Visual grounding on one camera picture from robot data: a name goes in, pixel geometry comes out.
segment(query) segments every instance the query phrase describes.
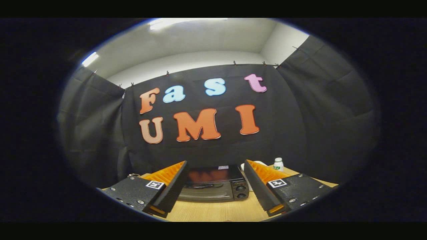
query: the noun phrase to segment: small bottle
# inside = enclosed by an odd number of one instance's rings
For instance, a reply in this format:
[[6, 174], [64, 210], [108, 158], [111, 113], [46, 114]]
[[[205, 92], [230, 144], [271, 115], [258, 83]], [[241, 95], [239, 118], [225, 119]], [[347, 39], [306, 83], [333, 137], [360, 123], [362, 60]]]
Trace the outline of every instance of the small bottle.
[[273, 168], [276, 169], [277, 171], [281, 171], [283, 172], [283, 162], [282, 162], [282, 158], [276, 158], [274, 160], [274, 165]]

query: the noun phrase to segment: letter m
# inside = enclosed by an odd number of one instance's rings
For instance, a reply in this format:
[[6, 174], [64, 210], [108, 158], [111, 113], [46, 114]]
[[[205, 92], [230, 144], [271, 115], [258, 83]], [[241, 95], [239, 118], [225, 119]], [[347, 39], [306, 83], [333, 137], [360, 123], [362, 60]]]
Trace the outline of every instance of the letter m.
[[178, 123], [178, 134], [176, 138], [178, 142], [187, 142], [190, 137], [187, 135], [187, 131], [197, 140], [200, 135], [200, 131], [203, 129], [202, 139], [217, 139], [221, 137], [221, 134], [216, 130], [215, 125], [215, 114], [216, 109], [208, 108], [203, 109], [197, 121], [195, 122], [187, 112], [179, 112], [173, 115]]

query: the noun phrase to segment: white wall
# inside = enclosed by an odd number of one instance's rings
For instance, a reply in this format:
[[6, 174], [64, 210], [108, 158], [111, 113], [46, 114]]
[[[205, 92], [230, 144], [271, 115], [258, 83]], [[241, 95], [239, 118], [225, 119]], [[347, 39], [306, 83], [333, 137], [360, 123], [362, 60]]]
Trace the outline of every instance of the white wall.
[[296, 28], [278, 23], [261, 50], [261, 55], [267, 59], [266, 63], [280, 64], [296, 50], [294, 47], [301, 46], [308, 36]]
[[175, 73], [199, 67], [233, 64], [233, 61], [236, 61], [237, 64], [262, 64], [263, 61], [268, 63], [258, 53], [234, 51], [184, 53], [133, 66], [109, 77], [107, 80], [116, 85], [122, 84], [122, 88], [128, 88], [131, 86], [131, 82], [137, 84], [166, 75], [166, 71]]

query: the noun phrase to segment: black curtain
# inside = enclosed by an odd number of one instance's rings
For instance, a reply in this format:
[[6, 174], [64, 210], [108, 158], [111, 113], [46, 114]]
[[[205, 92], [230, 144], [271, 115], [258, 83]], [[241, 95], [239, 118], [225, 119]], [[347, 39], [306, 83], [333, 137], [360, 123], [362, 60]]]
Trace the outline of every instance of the black curtain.
[[365, 164], [380, 137], [377, 95], [343, 56], [309, 36], [277, 68], [298, 102], [307, 139], [303, 163], [287, 167], [337, 183]]
[[[244, 78], [262, 77], [263, 93]], [[223, 78], [226, 91], [208, 96], [204, 82]], [[186, 97], [164, 103], [169, 87], [184, 87]], [[140, 114], [140, 95], [159, 88], [153, 109]], [[239, 105], [255, 106], [260, 131], [240, 134]], [[221, 138], [178, 142], [173, 115], [214, 108]], [[141, 120], [163, 117], [163, 140], [149, 144]], [[245, 159], [284, 165], [312, 177], [342, 183], [366, 162], [380, 133], [380, 111], [365, 77], [342, 54], [310, 36], [280, 67], [222, 65], [172, 73], [124, 91], [84, 67], [70, 79], [58, 122], [71, 168], [85, 183], [108, 187], [129, 173], [150, 173], [187, 160], [191, 167], [241, 164]], [[149, 131], [155, 136], [154, 124]]]
[[124, 89], [79, 68], [65, 86], [57, 121], [67, 162], [92, 187], [108, 187], [130, 172], [121, 127]]

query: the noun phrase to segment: table surface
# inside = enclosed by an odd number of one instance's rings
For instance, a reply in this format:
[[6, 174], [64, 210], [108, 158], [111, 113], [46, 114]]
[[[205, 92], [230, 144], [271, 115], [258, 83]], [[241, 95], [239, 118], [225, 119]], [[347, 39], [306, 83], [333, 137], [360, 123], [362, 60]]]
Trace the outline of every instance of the table surface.
[[[291, 176], [299, 174], [286, 167], [284, 167], [283, 172]], [[338, 185], [318, 179], [317, 181], [329, 187]], [[259, 204], [255, 193], [250, 191], [248, 198], [242, 201], [218, 203], [176, 201], [167, 218], [154, 217], [171, 222], [259, 222], [276, 216], [269, 217]]]

